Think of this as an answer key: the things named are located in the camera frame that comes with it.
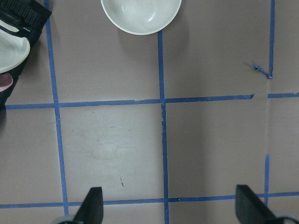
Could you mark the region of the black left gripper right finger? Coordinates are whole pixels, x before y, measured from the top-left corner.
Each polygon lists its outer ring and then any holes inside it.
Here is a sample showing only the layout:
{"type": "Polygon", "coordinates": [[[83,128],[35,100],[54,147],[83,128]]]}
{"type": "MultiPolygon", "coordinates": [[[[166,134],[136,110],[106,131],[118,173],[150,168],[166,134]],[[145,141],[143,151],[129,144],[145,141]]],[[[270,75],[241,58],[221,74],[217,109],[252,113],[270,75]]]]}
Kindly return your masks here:
{"type": "Polygon", "coordinates": [[[236,186],[235,214],[241,224],[280,223],[280,219],[266,207],[248,185],[236,186]]]}

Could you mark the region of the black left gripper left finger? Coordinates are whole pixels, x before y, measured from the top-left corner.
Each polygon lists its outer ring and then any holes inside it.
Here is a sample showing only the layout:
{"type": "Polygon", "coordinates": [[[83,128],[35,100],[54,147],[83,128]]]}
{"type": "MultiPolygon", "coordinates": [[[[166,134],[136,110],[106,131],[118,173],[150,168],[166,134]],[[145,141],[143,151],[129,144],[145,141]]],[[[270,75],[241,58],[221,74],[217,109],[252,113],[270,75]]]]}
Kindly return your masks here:
{"type": "Polygon", "coordinates": [[[101,224],[103,221],[102,187],[90,188],[72,222],[74,224],[101,224]]]}

